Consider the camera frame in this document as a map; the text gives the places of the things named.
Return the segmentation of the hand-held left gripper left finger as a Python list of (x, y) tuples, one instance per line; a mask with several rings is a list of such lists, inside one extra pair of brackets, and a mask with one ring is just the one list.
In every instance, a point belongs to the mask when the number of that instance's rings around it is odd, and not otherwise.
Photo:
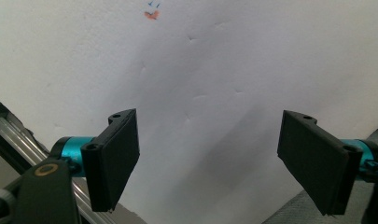
[(111, 115), (97, 136), (59, 139), (49, 155), (67, 159), (73, 176), (86, 179), (92, 211), (114, 210), (140, 156), (136, 110)]

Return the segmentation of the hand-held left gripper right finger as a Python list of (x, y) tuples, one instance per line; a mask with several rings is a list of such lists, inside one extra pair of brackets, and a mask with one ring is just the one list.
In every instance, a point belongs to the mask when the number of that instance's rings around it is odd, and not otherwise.
[(338, 139), (313, 117), (284, 111), (277, 155), (323, 215), (345, 213), (354, 182), (374, 185), (367, 216), (378, 216), (378, 145)]

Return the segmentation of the aluminium frame rail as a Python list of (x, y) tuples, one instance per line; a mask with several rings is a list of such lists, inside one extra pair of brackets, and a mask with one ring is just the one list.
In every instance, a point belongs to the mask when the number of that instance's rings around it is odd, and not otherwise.
[[(0, 156), (21, 175), (48, 155), (33, 133), (0, 102)], [(83, 224), (117, 224), (108, 213), (92, 212), (83, 179), (75, 178), (72, 183)]]

